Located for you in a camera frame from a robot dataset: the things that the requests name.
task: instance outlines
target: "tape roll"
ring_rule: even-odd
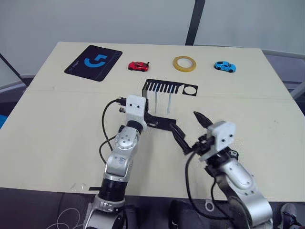
[[[192,62],[192,65],[189,68],[184,68],[182,66],[180,66],[178,64],[178,60],[180,59],[188,59]],[[196,67],[196,61],[194,59],[192,59],[191,57],[188,56],[177,56],[174,60],[173,60],[173,66],[175,67],[175,69],[181,71],[181,72],[191,72],[192,70],[195,69]]]

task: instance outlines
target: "black mouse pad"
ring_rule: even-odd
[[[121,51],[89,45],[65,73],[100,82],[105,79],[121,55]]]

